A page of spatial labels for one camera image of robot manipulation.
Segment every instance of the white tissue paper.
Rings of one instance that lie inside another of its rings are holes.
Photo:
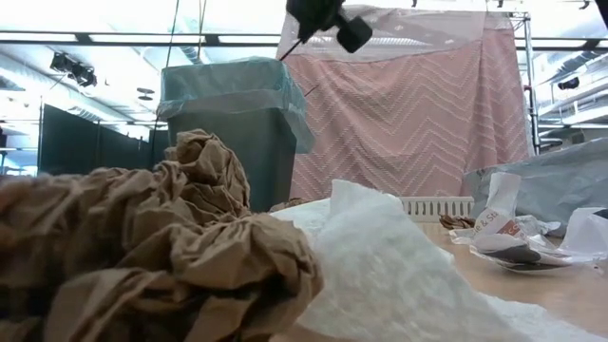
[[[325,288],[297,321],[314,333],[355,342],[606,342],[538,305],[472,290],[391,195],[335,180],[331,199],[272,215],[302,229],[321,263]]]

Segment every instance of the crumpled paper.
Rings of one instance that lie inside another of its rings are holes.
[[[321,290],[290,222],[249,212],[235,154],[180,133],[155,172],[0,183],[0,341],[268,340]]]

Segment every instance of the ceiling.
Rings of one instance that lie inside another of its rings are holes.
[[[578,10],[581,1],[534,0],[526,3],[532,13],[536,37],[604,37],[605,27],[595,4]],[[522,10],[522,1],[505,0],[506,9]],[[347,0],[346,4],[403,7],[403,0]],[[420,1],[418,9],[490,10],[498,6],[483,0]],[[205,7],[203,33],[279,34],[285,17],[285,0],[180,0],[176,33],[198,33],[200,10]],[[0,11],[0,30],[169,33],[173,28],[175,1],[147,0],[20,0]],[[516,31],[523,36],[523,29]],[[49,68],[55,52],[94,67],[97,86],[82,88]],[[40,99],[71,113],[101,121],[150,122],[161,94],[161,70],[166,66],[217,63],[250,56],[275,57],[275,47],[204,47],[200,57],[179,47],[80,47],[41,45],[0,45],[0,120],[31,120],[3,127],[11,135],[35,135]],[[521,68],[526,66],[519,53]],[[138,99],[137,88],[154,91],[152,101]],[[128,129],[147,129],[150,125]],[[36,139],[29,145],[35,147]],[[30,165],[35,158],[27,151],[10,152],[11,160]]]

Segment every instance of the gray plastic sheet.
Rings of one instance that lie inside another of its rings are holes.
[[[255,57],[212,65],[162,70],[161,120],[205,111],[228,114],[278,109],[297,141],[296,152],[310,152],[314,136],[306,124],[306,99],[287,67]]]
[[[608,207],[608,139],[596,139],[526,161],[497,165],[465,175],[477,217],[487,202],[496,172],[522,177],[516,215],[560,223],[550,235],[563,237],[572,213],[583,207]]]

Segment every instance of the small brown object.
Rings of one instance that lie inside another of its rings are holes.
[[[295,206],[298,206],[298,205],[306,204],[308,202],[310,202],[310,201],[309,200],[305,200],[305,199],[301,199],[301,198],[293,198],[293,199],[290,199],[290,200],[288,200],[286,202],[274,205],[272,208],[270,208],[269,213],[273,213],[273,212],[277,212],[279,210],[283,210],[283,209],[295,207]]]
[[[475,219],[473,218],[451,217],[450,215],[441,215],[439,223],[448,230],[475,227]]]

